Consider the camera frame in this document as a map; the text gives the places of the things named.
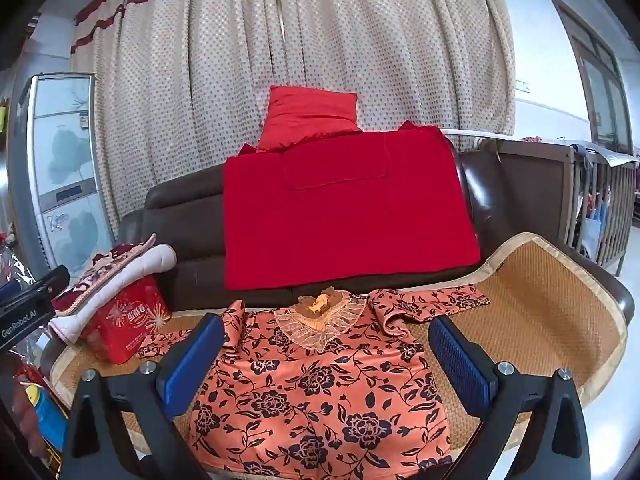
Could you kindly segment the wooden baby crib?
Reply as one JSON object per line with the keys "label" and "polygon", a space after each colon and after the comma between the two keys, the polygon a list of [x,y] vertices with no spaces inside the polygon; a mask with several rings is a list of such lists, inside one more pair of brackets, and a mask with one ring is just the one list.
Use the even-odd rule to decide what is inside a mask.
{"label": "wooden baby crib", "polygon": [[485,139],[498,162],[506,206],[547,240],[620,273],[634,216],[639,159],[587,141]]}

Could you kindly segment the brown framed window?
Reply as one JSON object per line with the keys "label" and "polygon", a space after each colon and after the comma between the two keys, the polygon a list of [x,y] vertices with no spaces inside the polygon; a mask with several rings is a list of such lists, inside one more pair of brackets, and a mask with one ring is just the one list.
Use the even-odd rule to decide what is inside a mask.
{"label": "brown framed window", "polygon": [[551,0],[574,52],[584,88],[591,141],[632,154],[632,133],[622,76],[611,48],[562,0]]}

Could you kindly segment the red satin pillow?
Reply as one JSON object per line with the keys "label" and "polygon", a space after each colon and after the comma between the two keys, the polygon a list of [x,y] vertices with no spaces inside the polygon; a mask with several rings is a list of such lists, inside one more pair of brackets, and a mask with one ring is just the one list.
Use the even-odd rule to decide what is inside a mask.
{"label": "red satin pillow", "polygon": [[258,151],[359,131],[357,96],[306,87],[272,86]]}

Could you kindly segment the red gift box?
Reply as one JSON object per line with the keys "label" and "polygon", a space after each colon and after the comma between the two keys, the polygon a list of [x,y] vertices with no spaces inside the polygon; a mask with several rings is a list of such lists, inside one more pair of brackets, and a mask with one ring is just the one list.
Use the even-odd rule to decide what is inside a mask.
{"label": "red gift box", "polygon": [[101,361],[122,364],[170,320],[153,275],[128,285],[93,315],[80,340]]}

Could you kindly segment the folded pink white quilt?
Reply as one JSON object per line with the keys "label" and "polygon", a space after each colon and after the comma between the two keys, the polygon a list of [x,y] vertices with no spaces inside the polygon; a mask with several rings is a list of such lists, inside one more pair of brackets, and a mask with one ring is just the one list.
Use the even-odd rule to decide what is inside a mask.
{"label": "folded pink white quilt", "polygon": [[157,244],[152,234],[139,244],[121,244],[98,252],[74,284],[52,300],[54,318],[48,330],[66,344],[76,344],[99,308],[127,286],[150,275],[168,272],[177,264],[175,249]]}

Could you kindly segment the red knitted blanket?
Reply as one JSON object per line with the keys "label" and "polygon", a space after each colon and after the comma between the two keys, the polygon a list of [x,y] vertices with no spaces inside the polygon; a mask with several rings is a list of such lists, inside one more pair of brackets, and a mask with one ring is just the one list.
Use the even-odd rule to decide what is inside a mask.
{"label": "red knitted blanket", "polygon": [[454,150],[436,127],[360,132],[229,158],[229,290],[429,274],[480,262]]}

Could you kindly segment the blue yellow water bottle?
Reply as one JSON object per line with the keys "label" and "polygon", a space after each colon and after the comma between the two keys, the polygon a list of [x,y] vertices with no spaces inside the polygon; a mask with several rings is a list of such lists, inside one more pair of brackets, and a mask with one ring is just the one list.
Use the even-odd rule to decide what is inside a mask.
{"label": "blue yellow water bottle", "polygon": [[38,428],[43,439],[58,452],[62,452],[67,426],[66,416],[45,388],[33,382],[22,382],[22,386],[37,414]]}

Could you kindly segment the beige dotted curtain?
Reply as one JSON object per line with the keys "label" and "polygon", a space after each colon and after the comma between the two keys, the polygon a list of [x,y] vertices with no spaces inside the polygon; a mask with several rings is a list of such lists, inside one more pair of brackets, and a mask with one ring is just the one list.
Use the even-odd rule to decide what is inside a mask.
{"label": "beige dotted curtain", "polygon": [[94,77],[112,228],[154,185],[256,143],[274,86],[355,93],[364,130],[515,127],[504,0],[92,0],[70,67]]}

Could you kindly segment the woven bamboo seat mat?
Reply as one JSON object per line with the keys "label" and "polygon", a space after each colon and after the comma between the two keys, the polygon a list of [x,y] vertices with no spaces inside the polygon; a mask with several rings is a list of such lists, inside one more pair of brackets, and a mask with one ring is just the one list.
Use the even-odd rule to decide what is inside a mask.
{"label": "woven bamboo seat mat", "polygon": [[[495,362],[510,361],[521,373],[548,376],[558,368],[573,375],[582,408],[597,399],[624,355],[627,324],[604,279],[594,277],[560,248],[533,233],[520,233],[502,243],[479,269],[448,282],[408,287],[403,292],[476,285],[490,300],[488,307],[455,314],[454,324],[479,344]],[[53,360],[49,386],[70,408],[80,374],[96,365],[104,375],[131,372],[140,360],[122,365],[101,363],[81,346],[66,347]],[[450,420],[454,458],[478,426],[467,415],[438,364],[430,364]]]}

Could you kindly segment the dark brown leather sofa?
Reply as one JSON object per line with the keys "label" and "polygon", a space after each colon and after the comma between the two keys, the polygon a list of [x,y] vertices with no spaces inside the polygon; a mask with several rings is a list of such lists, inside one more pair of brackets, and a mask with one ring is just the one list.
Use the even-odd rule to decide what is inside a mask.
{"label": "dark brown leather sofa", "polygon": [[[513,210],[506,206],[506,185],[498,175],[498,162],[494,156],[477,148],[457,154],[456,165],[480,244],[480,258],[488,259],[515,234],[532,232],[542,236],[521,226],[515,220]],[[143,242],[152,234],[160,244],[172,246],[178,256],[177,265],[157,279],[166,304],[174,311],[223,308],[235,298],[242,298],[256,308],[279,307],[286,300],[304,292],[318,292],[321,288],[318,284],[308,284],[249,292],[228,292],[224,289],[226,257],[222,232],[221,166],[154,186],[146,196],[144,206],[122,218],[117,240],[122,244],[134,244]],[[567,244],[548,242],[576,263],[586,264],[587,271],[596,271],[597,264]],[[604,271],[596,271],[594,277],[597,280],[604,278]],[[612,278],[604,279],[604,287],[613,293],[626,320],[630,321],[634,316],[634,300],[629,290],[622,283],[614,285]]]}

